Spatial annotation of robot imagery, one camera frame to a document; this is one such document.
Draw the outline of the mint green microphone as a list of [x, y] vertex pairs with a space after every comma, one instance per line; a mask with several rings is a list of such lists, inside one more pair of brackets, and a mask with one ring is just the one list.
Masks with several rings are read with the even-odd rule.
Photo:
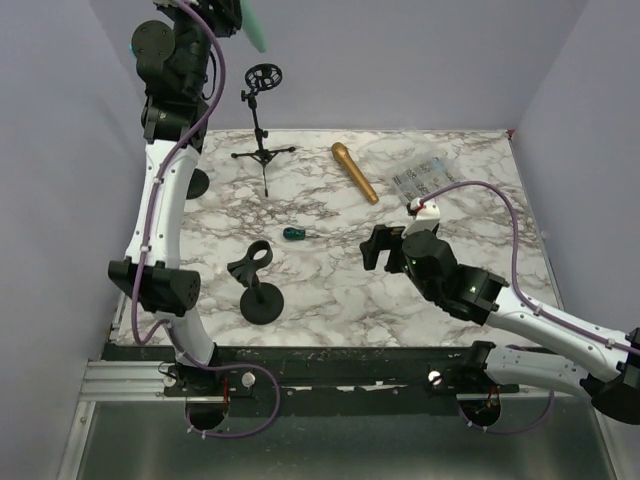
[[242, 31], [250, 44], [259, 52], [267, 52], [267, 41], [260, 22], [252, 9], [249, 0], [241, 0]]

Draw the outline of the gold microphone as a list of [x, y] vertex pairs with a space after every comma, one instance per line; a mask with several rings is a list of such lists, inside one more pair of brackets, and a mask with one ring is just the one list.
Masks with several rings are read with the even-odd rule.
[[377, 204], [379, 202], [379, 197], [376, 191], [364, 176], [360, 168], [356, 165], [347, 147], [341, 142], [335, 142], [331, 146], [331, 153], [338, 164], [347, 172], [348, 176], [362, 193], [364, 198], [371, 205]]

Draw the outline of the black clip microphone stand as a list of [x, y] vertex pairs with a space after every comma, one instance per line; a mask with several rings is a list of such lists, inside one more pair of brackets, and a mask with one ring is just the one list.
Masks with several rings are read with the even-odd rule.
[[284, 297], [273, 284], [262, 282], [258, 271], [273, 259], [271, 246], [266, 240], [253, 242], [240, 260], [227, 264], [228, 273], [244, 288], [240, 298], [240, 312], [254, 325], [274, 322], [284, 309]]

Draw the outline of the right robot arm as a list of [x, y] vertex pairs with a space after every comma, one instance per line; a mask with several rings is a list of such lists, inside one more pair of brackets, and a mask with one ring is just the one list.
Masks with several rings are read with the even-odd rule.
[[388, 273], [403, 273], [422, 297], [450, 316], [528, 339], [542, 352], [491, 346], [464, 362], [460, 379], [469, 390], [523, 385], [585, 398], [622, 423], [639, 422], [639, 333], [625, 333], [580, 319], [517, 293], [514, 284], [479, 267], [459, 263], [450, 245], [430, 230], [405, 234], [377, 225], [359, 246], [373, 270], [381, 252]]

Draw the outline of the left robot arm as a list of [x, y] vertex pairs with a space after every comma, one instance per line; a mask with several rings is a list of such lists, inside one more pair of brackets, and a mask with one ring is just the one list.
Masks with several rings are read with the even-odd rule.
[[188, 188], [201, 156], [208, 119], [222, 92], [206, 100], [203, 89], [211, 58], [218, 84], [226, 81], [219, 45], [243, 26], [241, 1], [159, 1], [172, 24], [151, 20], [134, 31], [131, 49], [145, 84], [141, 114], [145, 179], [134, 233], [123, 259], [108, 266], [109, 279], [131, 300], [131, 309], [150, 312], [154, 328], [170, 337], [177, 362], [189, 366], [187, 382], [201, 395], [222, 380], [212, 364], [216, 344], [196, 309], [201, 279], [184, 270], [180, 232]]

